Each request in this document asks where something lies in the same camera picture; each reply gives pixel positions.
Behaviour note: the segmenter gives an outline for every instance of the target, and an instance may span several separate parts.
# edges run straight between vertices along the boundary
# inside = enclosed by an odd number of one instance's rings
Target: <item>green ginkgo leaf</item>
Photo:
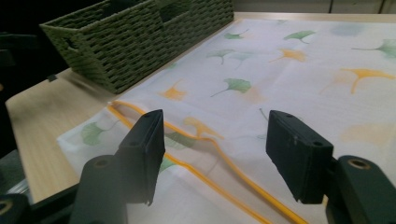
[[[283,23],[285,23],[285,22],[287,22],[287,20],[277,20],[277,24],[278,24],[278,25],[281,25],[281,24],[283,24]]]
[[[384,39],[382,45],[377,49],[361,50],[381,50],[390,58],[396,58],[396,39]]]
[[[172,161],[169,161],[165,157],[163,157],[163,162],[161,163],[161,166],[160,166],[160,172],[164,171],[166,168],[169,168],[173,165],[176,165],[176,164]]]
[[[251,88],[250,82],[246,81],[244,79],[226,78],[226,79],[224,79],[224,81],[228,83],[228,88],[224,91],[240,91],[241,93],[245,93],[248,90],[250,90],[250,88]],[[220,94],[224,91],[215,93],[211,97],[213,97],[217,94]]]
[[[239,64],[238,64],[238,66],[236,66],[236,68],[235,68],[235,69],[237,69],[239,66],[241,66],[241,64],[242,64],[242,62],[243,62],[244,60],[246,60],[246,59],[248,59],[248,58],[251,58],[252,56],[254,56],[253,53],[249,53],[249,52],[246,52],[246,53],[243,53],[243,52],[236,52],[236,53],[231,54],[230,58],[239,60]]]
[[[268,118],[267,116],[265,116],[264,111],[262,110],[262,108],[260,108],[260,113],[262,113],[262,116],[264,117],[264,119],[266,120],[266,122],[268,123]]]
[[[297,32],[297,33],[293,33],[291,35],[287,35],[283,39],[284,40],[299,39],[301,42],[303,42],[305,44],[308,44],[308,43],[304,42],[303,39],[306,38],[307,36],[313,35],[313,34],[315,34],[315,32],[313,32],[313,31],[300,31],[300,32]]]
[[[229,53],[233,53],[235,50],[233,49],[221,49],[221,50],[215,50],[211,51],[206,54],[206,58],[212,58],[212,57],[220,57],[221,58],[221,64],[224,64],[224,56],[226,56]]]
[[[100,143],[99,134],[104,131],[96,125],[96,122],[85,125],[81,131],[83,143],[89,146],[98,145]]]
[[[174,69],[175,67],[176,67],[176,63],[172,63],[171,65],[169,65],[168,67],[167,67],[167,69]]]
[[[196,139],[189,138],[181,133],[166,133],[165,134],[165,145],[174,149],[184,149],[193,147]]]
[[[246,33],[247,31],[248,31],[248,29],[245,32],[242,32],[242,33],[236,34],[236,35],[227,33],[224,35],[224,38],[226,38],[226,39],[243,39],[244,37],[242,37],[241,35]]]

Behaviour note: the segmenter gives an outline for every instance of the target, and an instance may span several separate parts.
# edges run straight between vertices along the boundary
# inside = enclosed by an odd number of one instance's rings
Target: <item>screw hole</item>
[[[371,168],[371,167],[370,167],[370,164],[368,164],[368,163],[365,162],[365,161],[361,161],[361,160],[357,160],[357,159],[352,159],[352,160],[349,160],[349,161],[347,161],[347,162],[349,163],[349,165],[351,165],[351,166],[353,166],[353,167],[355,167],[355,168],[361,169],[361,170],[368,170],[368,169]]]
[[[108,164],[109,164],[108,160],[99,160],[99,161],[97,161],[97,162],[94,164],[94,166],[95,166],[96,168],[104,168],[104,167],[107,167]]]
[[[73,41],[70,38],[64,38],[64,42],[66,42],[67,47],[71,49],[77,49],[76,45],[73,43]]]

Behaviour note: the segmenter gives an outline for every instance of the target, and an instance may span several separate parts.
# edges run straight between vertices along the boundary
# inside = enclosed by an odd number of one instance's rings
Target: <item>ginkgo leaf print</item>
[[[174,162],[169,161],[168,159],[166,159],[165,157],[163,157],[163,162],[161,163],[160,166],[160,172],[166,170],[167,168],[176,165]]]
[[[284,58],[289,58],[289,59],[294,59],[299,62],[305,62],[305,54],[297,49],[280,49],[283,53],[283,56],[277,59],[273,59],[269,63],[272,63],[274,61],[284,59]]]
[[[390,58],[396,58],[396,39],[384,39],[382,45],[376,49],[360,49],[360,50],[381,50]]]
[[[254,105],[262,103],[263,101],[266,100],[266,98],[261,95],[260,88],[255,86],[251,87],[244,94],[240,94],[240,96],[242,97],[242,99]]]
[[[201,122],[198,119],[195,119],[193,117],[187,117],[183,120],[183,123],[186,125],[191,125],[193,127],[195,127],[196,129],[196,136],[197,137],[201,137],[202,133],[208,133],[211,135],[214,135],[220,139],[224,139],[223,136],[221,136],[220,134],[216,133],[215,131],[213,131],[211,128],[209,128],[208,126],[206,126],[203,122]]]
[[[119,122],[119,120],[117,122],[115,122],[113,124],[113,126],[109,129],[101,129],[97,126],[97,122],[92,122],[89,123],[87,125],[85,125],[82,130],[81,130],[81,138],[82,138],[82,142],[86,145],[89,146],[95,146],[100,144],[100,140],[99,140],[99,135],[102,132],[106,132],[111,130],[117,123]]]
[[[172,63],[166,69],[174,69],[177,66],[177,63]]]
[[[183,100],[183,97],[187,94],[185,91],[179,91],[176,88],[176,85],[180,82],[181,80],[179,80],[178,82],[176,82],[171,88],[169,88],[167,91],[165,92],[160,92],[160,95],[163,97],[166,97],[170,100],[175,100],[175,101],[181,101]]]
[[[259,110],[260,110],[260,113],[262,113],[262,116],[263,116],[264,119],[265,119],[264,125],[265,125],[265,126],[268,126],[268,118],[267,118],[267,116],[265,116],[265,113],[264,113],[264,111],[262,110],[262,108],[260,108]],[[260,138],[260,139],[266,139],[266,138],[267,138],[267,134],[266,134],[266,133],[265,133],[265,134],[260,134],[260,135],[257,135],[257,137]]]
[[[228,84],[228,88],[224,91],[240,91],[241,93],[245,93],[247,92],[250,88],[250,82],[246,81],[244,79],[238,79],[238,78],[226,78],[224,79],[225,82],[227,82]],[[213,95],[211,95],[211,97],[220,94],[224,91],[219,91]]]
[[[345,74],[340,74],[340,73],[336,73],[333,76],[332,82],[329,83],[328,85],[326,85],[320,92],[319,94],[322,94],[323,92],[325,92],[327,89],[329,89],[331,86],[333,85],[340,85],[340,84],[348,84],[350,83],[350,77],[346,76]]]
[[[377,147],[386,146],[396,135],[396,125],[392,123],[366,123],[353,125],[344,130],[340,138],[344,142],[365,142]]]
[[[281,25],[281,24],[283,24],[283,23],[285,23],[285,22],[287,22],[287,20],[277,20],[277,24],[278,24],[278,25]]]
[[[358,82],[365,77],[385,77],[388,79],[394,79],[395,76],[384,73],[382,71],[378,71],[378,70],[371,70],[371,69],[348,69],[348,68],[343,68],[341,69],[342,71],[348,71],[348,72],[352,72],[354,73],[357,77],[355,79],[355,81],[352,84],[352,88],[350,89],[350,93],[355,93],[356,90],[356,86],[358,85]]]
[[[241,66],[242,62],[248,58],[253,57],[255,54],[253,53],[249,53],[249,52],[235,52],[233,54],[230,55],[230,58],[232,59],[236,59],[239,61],[238,66],[235,67],[235,69],[237,69],[238,67]]]
[[[196,139],[189,138],[181,133],[166,133],[165,134],[165,145],[174,149],[184,149],[193,147]]]
[[[310,31],[310,30],[307,30],[307,31],[300,31],[300,32],[297,32],[297,33],[293,33],[293,34],[291,34],[291,35],[287,35],[287,36],[285,36],[283,39],[284,39],[284,40],[288,40],[288,39],[298,39],[298,40],[300,40],[301,42],[303,42],[303,43],[305,43],[305,44],[309,44],[309,43],[307,43],[307,42],[304,41],[304,38],[306,38],[306,37],[309,36],[309,35],[313,35],[313,34],[315,34],[315,32],[314,32],[314,31]]]
[[[243,39],[244,37],[242,37],[241,35],[246,33],[247,31],[248,31],[248,29],[240,34],[235,34],[235,35],[227,33],[224,35],[224,38],[226,38],[226,39]]]
[[[233,49],[214,50],[214,51],[208,52],[206,54],[206,58],[219,57],[219,58],[221,58],[221,64],[224,64],[224,56],[226,56],[229,53],[233,53],[233,52],[235,52],[235,50],[233,50]]]

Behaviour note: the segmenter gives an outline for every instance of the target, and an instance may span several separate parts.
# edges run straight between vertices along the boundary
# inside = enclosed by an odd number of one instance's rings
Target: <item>yellow ginkgo leaf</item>
[[[165,92],[160,92],[160,95],[162,95],[163,97],[166,97],[166,98],[168,98],[170,100],[175,100],[175,101],[183,100],[183,97],[186,95],[186,92],[185,91],[178,91],[176,89],[176,85],[180,81],[181,80],[176,82],[171,88],[169,88],[169,90],[167,90]]]
[[[393,76],[393,75],[390,75],[390,74],[387,74],[387,73],[384,73],[384,72],[378,71],[378,70],[371,70],[371,69],[364,69],[364,68],[360,68],[360,69],[343,68],[341,70],[353,72],[357,76],[355,81],[353,82],[352,88],[350,90],[350,92],[352,94],[355,93],[356,86],[358,85],[358,82],[364,77],[386,77],[389,79],[395,78],[395,76]]]
[[[361,124],[353,125],[341,134],[344,142],[358,141],[373,144],[377,147],[386,146],[396,136],[395,124]]]
[[[283,56],[270,61],[270,63],[283,58],[290,58],[297,60],[299,62],[305,62],[305,54],[300,50],[297,49],[280,49],[280,50],[282,51]]]
[[[339,72],[334,74],[333,76],[333,80],[331,83],[329,83],[328,85],[326,85],[320,92],[319,94],[322,94],[323,92],[325,92],[327,89],[329,89],[332,85],[340,85],[340,84],[345,84],[345,85],[349,85],[349,83],[351,82],[351,80],[353,77],[349,77],[346,76],[345,74]]]
[[[261,96],[257,87],[250,88],[245,94],[240,94],[240,97],[251,102],[252,104],[258,104],[266,100],[265,97]]]
[[[201,137],[202,133],[208,133],[211,135],[214,135],[218,138],[224,139],[223,136],[221,136],[220,134],[216,133],[215,131],[213,131],[212,129],[210,129],[209,127],[207,127],[204,123],[202,123],[200,120],[192,118],[192,117],[187,117],[183,120],[184,124],[186,125],[192,125],[195,127],[196,129],[196,136],[197,137]]]

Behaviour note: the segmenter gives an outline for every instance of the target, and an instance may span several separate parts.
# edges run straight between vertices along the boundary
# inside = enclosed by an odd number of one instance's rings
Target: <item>black clamp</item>
[[[87,161],[79,184],[32,206],[24,195],[0,196],[0,223],[125,224],[127,203],[151,205],[164,153],[163,112],[156,110],[137,121],[115,155]]]
[[[396,223],[396,189],[381,169],[355,156],[332,157],[332,144],[293,115],[271,111],[266,152],[295,200],[329,201],[329,223]]]

